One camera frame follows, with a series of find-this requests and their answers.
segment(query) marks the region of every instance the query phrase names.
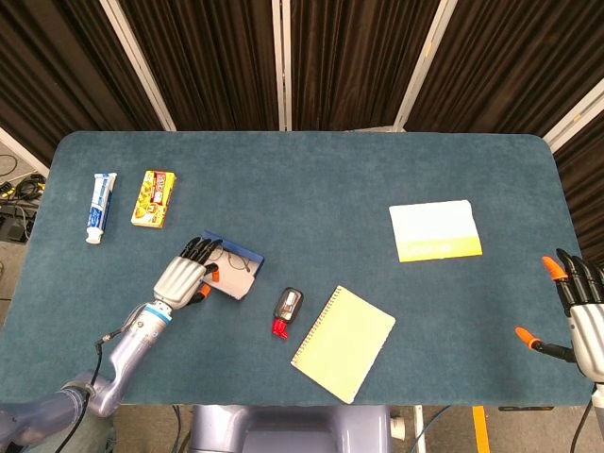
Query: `eyeglasses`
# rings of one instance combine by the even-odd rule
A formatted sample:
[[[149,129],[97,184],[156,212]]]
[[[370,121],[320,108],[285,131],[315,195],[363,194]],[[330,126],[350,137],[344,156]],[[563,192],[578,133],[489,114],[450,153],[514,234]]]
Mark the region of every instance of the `eyeglasses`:
[[[232,267],[233,269],[236,269],[238,271],[242,271],[243,269],[245,269],[247,272],[251,272],[251,269],[249,268],[250,259],[245,259],[245,258],[240,257],[239,255],[235,255],[234,253],[231,253],[228,250],[225,250],[221,245],[218,245],[214,249],[214,251],[211,252],[211,255],[208,258],[208,261],[219,260],[220,257],[222,257],[225,252],[228,253],[228,264],[230,264],[230,267]]]

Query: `black robotic finger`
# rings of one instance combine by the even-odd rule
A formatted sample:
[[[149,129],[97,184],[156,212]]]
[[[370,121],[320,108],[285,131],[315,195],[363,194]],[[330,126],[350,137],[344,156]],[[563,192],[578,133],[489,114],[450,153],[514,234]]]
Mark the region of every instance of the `black robotic finger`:
[[[187,255],[189,255],[189,252],[191,252],[191,249],[193,248],[193,246],[199,242],[201,238],[197,237],[197,238],[192,238],[187,245],[185,245],[185,248],[182,249],[182,252],[180,252],[180,257],[181,258],[186,258]]]
[[[592,290],[592,294],[594,295],[594,300],[597,304],[604,303],[604,271],[597,267],[595,264],[591,262],[585,262],[585,265],[589,269],[590,274],[587,273],[587,282],[589,284],[590,289]]]
[[[600,284],[602,285],[602,288],[604,289],[604,269],[596,266],[595,264],[592,264],[592,266],[594,266],[594,269],[596,269],[596,275],[599,277]]]
[[[216,241],[214,241],[213,243],[211,243],[210,245],[208,245],[206,247],[206,249],[204,250],[203,254],[199,258],[197,258],[197,262],[200,263],[200,264],[205,263],[206,260],[210,257],[211,252],[213,252],[216,249],[216,247],[218,245],[220,245],[221,243],[223,243],[223,240],[222,239],[217,239]]]
[[[210,243],[210,239],[204,239],[200,241],[195,247],[191,249],[191,253],[186,257],[189,260],[197,261],[197,258],[203,253],[208,244]]]
[[[206,266],[206,275],[218,271],[218,264],[211,262]]]
[[[579,257],[573,257],[573,262],[577,265],[579,272],[583,275],[586,282],[591,297],[591,301],[587,303],[601,304],[604,302],[604,293],[600,289],[599,276],[594,271],[592,265]]]
[[[569,318],[570,310],[574,305],[577,305],[577,301],[579,300],[575,284],[561,266],[551,257],[542,257],[541,261],[547,269],[551,279],[556,283],[556,290],[558,291],[558,297],[562,302],[564,314]]]
[[[577,286],[580,303],[594,304],[596,302],[597,294],[594,294],[592,285],[596,283],[596,281],[593,279],[590,269],[580,257],[573,256],[573,263],[577,268],[577,280],[575,280],[575,285]]]
[[[556,254],[558,255],[560,261],[562,261],[562,264],[564,264],[566,274],[568,274],[568,277],[574,283],[578,297],[577,303],[593,304],[594,299],[592,298],[592,294],[589,291],[589,287],[587,286],[587,278],[579,269],[578,264],[573,261],[573,257],[571,257],[566,251],[562,250],[561,248],[556,249]]]

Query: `toothpaste cap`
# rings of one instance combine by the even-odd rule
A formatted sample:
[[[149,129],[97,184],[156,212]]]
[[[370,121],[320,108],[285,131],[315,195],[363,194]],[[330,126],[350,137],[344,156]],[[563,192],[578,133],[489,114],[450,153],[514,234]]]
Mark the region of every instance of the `toothpaste cap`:
[[[101,231],[98,228],[95,228],[95,229],[89,229],[87,232],[88,232],[88,238],[86,238],[87,243],[101,243],[101,235],[103,234],[103,231]]]

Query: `robotic arm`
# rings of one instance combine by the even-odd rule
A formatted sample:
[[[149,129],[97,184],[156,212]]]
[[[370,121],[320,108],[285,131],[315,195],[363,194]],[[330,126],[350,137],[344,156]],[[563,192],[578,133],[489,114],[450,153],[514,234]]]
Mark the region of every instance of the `robotic arm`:
[[[206,266],[206,261],[220,242],[200,238],[189,241],[180,255],[168,264],[153,288],[155,300],[140,305],[121,328],[96,343],[100,355],[103,343],[124,333],[109,357],[115,371],[114,380],[98,376],[97,366],[95,371],[81,373],[59,392],[43,399],[0,405],[0,451],[10,443],[39,444],[77,423],[86,409],[99,417],[112,415],[137,366],[172,320],[172,311],[199,301],[195,293],[201,280],[217,269],[214,263]]]
[[[522,327],[516,333],[530,349],[575,362],[595,384],[592,403],[604,437],[604,271],[560,248],[557,255],[564,269],[550,257],[543,263],[556,284],[573,348],[546,344]]]

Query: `paper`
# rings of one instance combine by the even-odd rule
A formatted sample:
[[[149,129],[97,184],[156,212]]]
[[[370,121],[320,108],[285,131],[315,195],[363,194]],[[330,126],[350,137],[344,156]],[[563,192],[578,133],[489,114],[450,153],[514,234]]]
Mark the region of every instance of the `paper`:
[[[394,322],[390,314],[338,286],[292,365],[350,404]]]
[[[390,206],[400,262],[482,255],[468,200]]]

